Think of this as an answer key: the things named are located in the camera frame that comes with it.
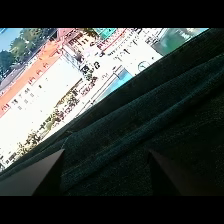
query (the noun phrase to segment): dark fabric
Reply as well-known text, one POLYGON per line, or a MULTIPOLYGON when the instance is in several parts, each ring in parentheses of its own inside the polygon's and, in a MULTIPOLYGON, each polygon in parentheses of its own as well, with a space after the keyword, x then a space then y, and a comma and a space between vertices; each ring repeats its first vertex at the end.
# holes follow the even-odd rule
POLYGON ((64 148, 64 195, 153 195, 150 148, 224 188, 223 40, 223 29, 193 38, 15 162, 0 181, 64 148))

